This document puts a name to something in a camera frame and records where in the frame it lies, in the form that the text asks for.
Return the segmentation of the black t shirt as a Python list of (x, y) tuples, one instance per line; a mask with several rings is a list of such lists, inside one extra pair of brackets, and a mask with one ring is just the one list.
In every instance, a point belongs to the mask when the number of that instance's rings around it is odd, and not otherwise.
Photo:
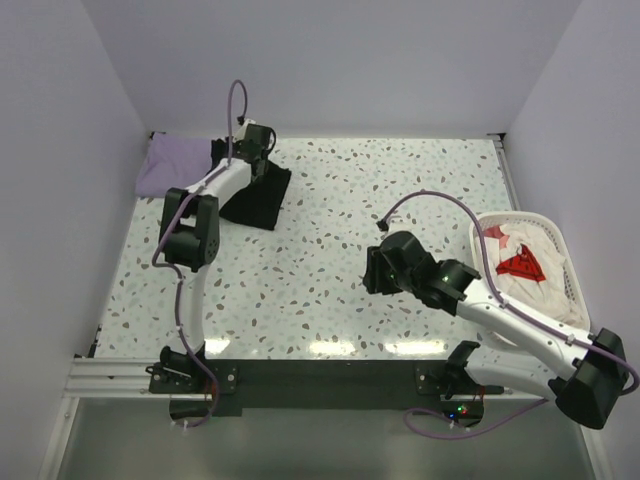
[(272, 231), (287, 191), (291, 172), (268, 157), (268, 171), (257, 183), (251, 182), (251, 167), (237, 157), (237, 141), (233, 157), (228, 159), (228, 143), (212, 142), (212, 170), (206, 179), (204, 219), (209, 229), (219, 229), (221, 218), (232, 223)]

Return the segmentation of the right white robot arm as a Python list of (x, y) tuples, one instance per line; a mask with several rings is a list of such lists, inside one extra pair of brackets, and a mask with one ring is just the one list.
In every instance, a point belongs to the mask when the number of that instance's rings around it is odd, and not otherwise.
[(455, 259), (435, 259), (408, 231), (367, 248), (363, 284), (370, 294), (407, 292), (430, 309), (508, 339), (541, 364), (531, 369), (518, 359), (500, 364), (471, 353), (445, 369), (456, 392), (477, 384), (512, 388), (551, 400), (574, 422), (600, 430), (630, 377), (622, 339), (614, 332), (588, 333), (500, 298), (478, 271)]

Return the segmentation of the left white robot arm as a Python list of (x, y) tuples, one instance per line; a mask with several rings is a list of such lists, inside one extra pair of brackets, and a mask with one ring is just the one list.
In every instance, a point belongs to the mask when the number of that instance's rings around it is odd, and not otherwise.
[(220, 245), (220, 221), (265, 231), (275, 229), (291, 172), (269, 159), (274, 129), (245, 122), (235, 136), (215, 140), (208, 171), (164, 197), (157, 268), (176, 274), (174, 337), (161, 350), (156, 381), (174, 382), (185, 392), (214, 385), (205, 365), (202, 325), (204, 289)]

